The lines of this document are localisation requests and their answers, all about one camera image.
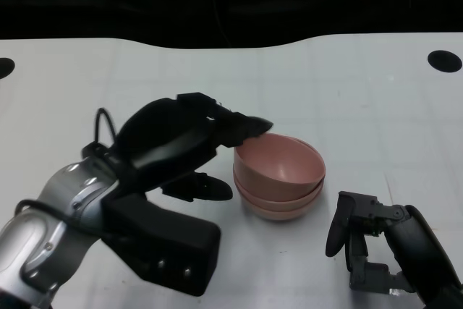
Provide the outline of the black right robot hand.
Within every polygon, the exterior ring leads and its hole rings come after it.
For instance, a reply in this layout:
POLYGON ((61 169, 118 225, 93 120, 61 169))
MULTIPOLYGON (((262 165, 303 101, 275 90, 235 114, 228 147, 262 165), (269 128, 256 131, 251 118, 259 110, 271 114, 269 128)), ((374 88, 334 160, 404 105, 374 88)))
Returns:
POLYGON ((432 229, 411 205, 385 206, 375 196, 339 192, 326 241, 326 256, 345 253, 349 287, 389 294, 415 293, 426 308, 461 308, 462 283, 432 229), (367 236, 386 238, 401 271, 368 261, 367 236))

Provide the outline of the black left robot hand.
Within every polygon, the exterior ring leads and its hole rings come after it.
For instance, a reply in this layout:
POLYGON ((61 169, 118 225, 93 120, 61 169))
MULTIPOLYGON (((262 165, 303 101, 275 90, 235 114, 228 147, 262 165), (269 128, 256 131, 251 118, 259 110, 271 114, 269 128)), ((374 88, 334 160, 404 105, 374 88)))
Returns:
POLYGON ((161 188, 164 195, 188 202, 224 201, 233 197, 230 186, 197 169, 216 156, 218 147, 239 147, 272 126, 205 94, 184 93, 142 107, 124 123, 113 149, 132 170, 137 190, 161 188))

